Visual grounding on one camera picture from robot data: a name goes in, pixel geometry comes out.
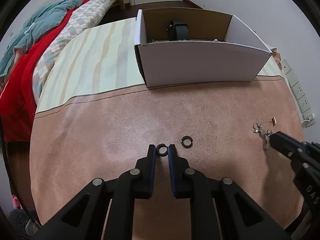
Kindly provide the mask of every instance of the metal screw head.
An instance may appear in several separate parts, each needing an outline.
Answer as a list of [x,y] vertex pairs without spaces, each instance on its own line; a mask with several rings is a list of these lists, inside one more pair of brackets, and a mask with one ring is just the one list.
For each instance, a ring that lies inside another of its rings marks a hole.
[[232,182],[233,182],[233,180],[232,179],[230,179],[230,178],[224,178],[223,180],[223,183],[224,184],[226,184],[226,185],[231,185],[232,184]]
[[140,170],[139,169],[132,169],[131,171],[130,171],[130,174],[131,175],[138,175],[140,173]]
[[196,171],[193,168],[187,168],[184,172],[188,175],[193,175],[196,173]]
[[96,178],[96,179],[94,179],[94,180],[92,181],[92,184],[95,185],[95,186],[99,186],[99,185],[102,184],[102,182],[103,182],[102,179]]
[[276,120],[275,117],[273,117],[273,118],[271,119],[271,121],[268,121],[268,122],[271,122],[271,123],[273,124],[273,126],[275,126],[275,125],[277,124],[277,120]]

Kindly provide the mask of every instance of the electrical outlet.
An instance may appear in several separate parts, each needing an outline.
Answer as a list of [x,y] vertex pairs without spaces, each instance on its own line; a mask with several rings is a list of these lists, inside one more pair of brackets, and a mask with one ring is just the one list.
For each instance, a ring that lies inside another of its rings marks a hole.
[[308,102],[307,96],[304,95],[302,98],[298,100],[298,105],[301,110],[301,113],[304,113],[310,108],[310,104]]
[[309,127],[310,125],[313,125],[316,122],[315,114],[313,113],[311,108],[309,108],[307,111],[305,111],[302,114],[302,118],[303,118],[303,120],[310,120],[310,122],[304,121],[302,123],[303,127]]
[[285,74],[289,73],[289,71],[291,70],[291,67],[289,66],[289,64],[287,63],[287,61],[285,59],[283,61],[281,61],[281,66],[282,66],[282,70],[284,71]]
[[289,86],[292,88],[295,84],[297,84],[299,82],[299,79],[297,78],[297,75],[295,74],[295,72],[292,70],[290,70],[290,72],[288,74],[286,74],[288,82],[289,82]]
[[300,98],[302,98],[302,96],[304,96],[306,93],[303,91],[300,82],[298,82],[297,84],[295,84],[292,88],[291,88],[294,97],[298,100]]

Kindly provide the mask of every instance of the gray fabric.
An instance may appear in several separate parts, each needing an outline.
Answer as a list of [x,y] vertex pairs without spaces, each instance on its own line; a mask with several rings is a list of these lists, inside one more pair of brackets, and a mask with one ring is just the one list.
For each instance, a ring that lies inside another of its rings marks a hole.
[[[39,219],[36,210],[28,209],[28,211],[33,218],[36,220]],[[24,235],[26,234],[29,216],[23,209],[13,209],[9,214],[8,220],[16,232]]]
[[68,10],[79,7],[82,2],[83,0],[60,0],[39,8],[23,24],[20,33],[8,45],[0,62],[0,77],[7,74],[13,63],[15,49],[23,49],[23,51],[28,52],[32,45],[61,23]]

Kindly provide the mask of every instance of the metal keyring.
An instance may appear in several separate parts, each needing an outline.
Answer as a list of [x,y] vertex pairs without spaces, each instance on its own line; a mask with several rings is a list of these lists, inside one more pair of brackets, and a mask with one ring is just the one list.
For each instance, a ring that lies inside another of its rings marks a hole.
[[[184,141],[187,140],[187,139],[190,140],[190,142],[191,142],[189,145],[185,145],[184,144]],[[193,146],[192,141],[193,140],[192,140],[192,138],[190,136],[183,136],[180,142],[181,142],[183,147],[189,149],[189,148],[191,148]]]
[[[167,150],[165,151],[165,153],[160,153],[159,150],[160,148],[162,147],[165,147]],[[157,154],[161,157],[165,157],[168,155],[168,147],[164,144],[164,143],[160,143],[157,147],[156,147],[156,150],[157,150]]]

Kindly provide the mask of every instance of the open box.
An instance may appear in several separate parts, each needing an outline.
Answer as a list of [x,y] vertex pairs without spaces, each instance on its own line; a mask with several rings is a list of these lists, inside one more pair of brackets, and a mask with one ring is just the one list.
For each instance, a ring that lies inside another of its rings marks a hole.
[[[168,40],[167,27],[175,19],[188,25],[190,40]],[[148,87],[251,81],[271,56],[267,45],[235,15],[194,8],[139,10],[134,44]]]

